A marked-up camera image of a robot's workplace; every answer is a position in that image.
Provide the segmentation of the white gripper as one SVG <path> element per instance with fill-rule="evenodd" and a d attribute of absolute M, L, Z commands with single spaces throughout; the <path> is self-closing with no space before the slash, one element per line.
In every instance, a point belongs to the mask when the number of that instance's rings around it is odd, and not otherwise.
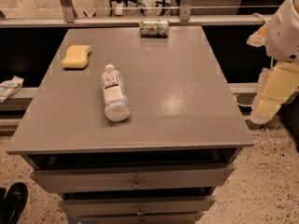
<path fill-rule="evenodd" d="M 270 22 L 249 36 L 247 44 L 265 45 L 269 57 L 284 61 L 264 68 L 259 76 L 250 120 L 265 124 L 299 87 L 299 0 L 285 0 Z"/>

